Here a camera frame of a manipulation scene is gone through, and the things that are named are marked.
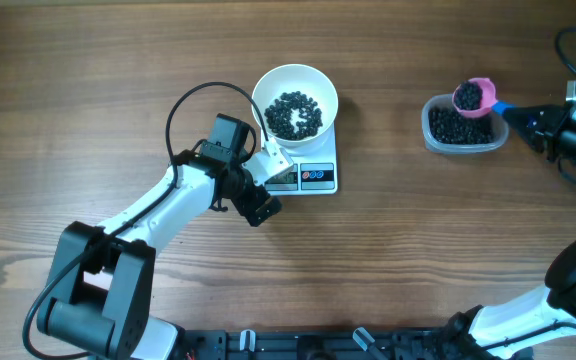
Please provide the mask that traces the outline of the pink scoop with blue handle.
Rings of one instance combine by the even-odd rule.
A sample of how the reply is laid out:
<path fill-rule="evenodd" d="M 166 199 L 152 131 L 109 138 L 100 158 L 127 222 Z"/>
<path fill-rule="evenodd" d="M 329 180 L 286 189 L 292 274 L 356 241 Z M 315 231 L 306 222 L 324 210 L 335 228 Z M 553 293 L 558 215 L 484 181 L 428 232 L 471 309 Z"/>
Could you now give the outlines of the pink scoop with blue handle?
<path fill-rule="evenodd" d="M 481 118 L 491 113 L 502 115 L 512 105 L 496 98 L 496 87 L 489 78 L 471 78 L 452 95 L 454 108 L 465 118 Z"/>

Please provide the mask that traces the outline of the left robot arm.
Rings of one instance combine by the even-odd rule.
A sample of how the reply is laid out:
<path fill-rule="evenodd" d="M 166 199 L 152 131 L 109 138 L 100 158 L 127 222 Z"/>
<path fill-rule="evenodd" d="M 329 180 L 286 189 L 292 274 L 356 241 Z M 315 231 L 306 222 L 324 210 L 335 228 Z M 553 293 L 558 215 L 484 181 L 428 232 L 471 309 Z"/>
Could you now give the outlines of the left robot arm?
<path fill-rule="evenodd" d="M 281 148 L 204 145 L 172 157 L 164 177 L 122 213 L 96 226 L 75 221 L 62 232 L 45 288 L 29 309 L 30 327 L 77 347 L 76 358 L 188 359 L 193 349 L 178 325 L 150 313 L 157 256 L 202 213 L 228 199 L 256 227 L 281 209 L 263 184 L 293 167 Z"/>

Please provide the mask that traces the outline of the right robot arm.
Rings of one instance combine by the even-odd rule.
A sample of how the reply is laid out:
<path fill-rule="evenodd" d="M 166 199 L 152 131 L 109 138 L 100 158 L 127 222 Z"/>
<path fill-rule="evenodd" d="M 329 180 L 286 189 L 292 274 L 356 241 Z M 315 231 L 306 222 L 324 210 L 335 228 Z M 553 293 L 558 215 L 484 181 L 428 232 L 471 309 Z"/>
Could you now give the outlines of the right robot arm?
<path fill-rule="evenodd" d="M 570 105 L 493 107 L 536 152 L 548 160 L 576 161 L 576 120 Z M 550 265 L 537 288 L 493 306 L 454 315 L 438 336 L 443 359 L 521 358 L 526 348 L 576 336 L 576 240 Z"/>

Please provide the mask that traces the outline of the white digital kitchen scale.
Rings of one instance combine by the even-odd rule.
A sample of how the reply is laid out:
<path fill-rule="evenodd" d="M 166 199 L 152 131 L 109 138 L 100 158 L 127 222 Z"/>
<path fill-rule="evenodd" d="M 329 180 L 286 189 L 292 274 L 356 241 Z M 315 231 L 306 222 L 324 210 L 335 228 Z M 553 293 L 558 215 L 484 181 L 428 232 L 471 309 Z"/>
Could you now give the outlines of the white digital kitchen scale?
<path fill-rule="evenodd" d="M 328 195 L 338 190 L 335 128 L 331 126 L 306 145 L 285 147 L 293 168 L 264 184 L 275 196 Z"/>

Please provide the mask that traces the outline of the black beans in bowl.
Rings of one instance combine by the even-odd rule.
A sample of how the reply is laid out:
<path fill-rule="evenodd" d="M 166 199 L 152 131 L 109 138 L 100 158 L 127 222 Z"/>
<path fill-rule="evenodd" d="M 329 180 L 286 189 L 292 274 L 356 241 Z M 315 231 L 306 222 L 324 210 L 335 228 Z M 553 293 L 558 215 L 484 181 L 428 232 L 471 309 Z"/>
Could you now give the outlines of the black beans in bowl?
<path fill-rule="evenodd" d="M 314 137 L 323 126 L 318 102 L 300 91 L 281 93 L 266 108 L 264 116 L 271 132 L 289 141 Z"/>

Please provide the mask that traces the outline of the white round bowl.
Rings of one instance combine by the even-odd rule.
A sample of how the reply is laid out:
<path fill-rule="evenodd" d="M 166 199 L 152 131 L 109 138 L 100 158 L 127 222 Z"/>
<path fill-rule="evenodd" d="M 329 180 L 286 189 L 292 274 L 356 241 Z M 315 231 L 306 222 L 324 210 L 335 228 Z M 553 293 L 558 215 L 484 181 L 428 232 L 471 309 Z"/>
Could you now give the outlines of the white round bowl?
<path fill-rule="evenodd" d="M 303 64 L 286 64 L 264 74 L 253 89 L 254 119 L 286 149 L 315 145 L 334 129 L 339 98 L 322 71 Z"/>

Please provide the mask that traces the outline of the black beans in container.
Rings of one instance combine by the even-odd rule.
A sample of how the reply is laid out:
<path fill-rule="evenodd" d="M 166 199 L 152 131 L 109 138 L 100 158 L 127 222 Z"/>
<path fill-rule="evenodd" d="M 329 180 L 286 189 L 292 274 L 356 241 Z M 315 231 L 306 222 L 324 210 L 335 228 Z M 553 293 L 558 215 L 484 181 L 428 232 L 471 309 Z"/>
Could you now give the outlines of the black beans in container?
<path fill-rule="evenodd" d="M 494 140 L 492 117 L 465 118 L 454 108 L 432 107 L 428 112 L 432 136 L 440 143 L 478 145 Z"/>

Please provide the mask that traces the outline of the clear plastic container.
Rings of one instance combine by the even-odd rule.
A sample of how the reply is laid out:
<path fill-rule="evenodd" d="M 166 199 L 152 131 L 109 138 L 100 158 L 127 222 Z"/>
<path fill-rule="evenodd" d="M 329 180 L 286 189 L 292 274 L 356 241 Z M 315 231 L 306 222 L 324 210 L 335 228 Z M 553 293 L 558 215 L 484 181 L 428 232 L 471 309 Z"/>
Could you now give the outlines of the clear plastic container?
<path fill-rule="evenodd" d="M 497 150 L 508 139 L 509 128 L 496 114 L 470 119 L 460 115 L 449 94 L 432 97 L 422 109 L 426 148 L 434 153 L 466 155 Z"/>

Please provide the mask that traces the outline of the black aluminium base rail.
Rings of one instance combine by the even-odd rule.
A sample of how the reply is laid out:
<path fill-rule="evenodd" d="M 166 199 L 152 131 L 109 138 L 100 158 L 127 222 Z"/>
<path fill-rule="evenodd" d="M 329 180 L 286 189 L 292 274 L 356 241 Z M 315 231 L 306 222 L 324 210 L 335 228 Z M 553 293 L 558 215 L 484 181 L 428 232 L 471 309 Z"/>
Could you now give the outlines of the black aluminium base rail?
<path fill-rule="evenodd" d="M 241 332 L 187 330 L 169 356 L 177 360 L 434 360 L 492 359 L 441 328 L 391 332 Z"/>

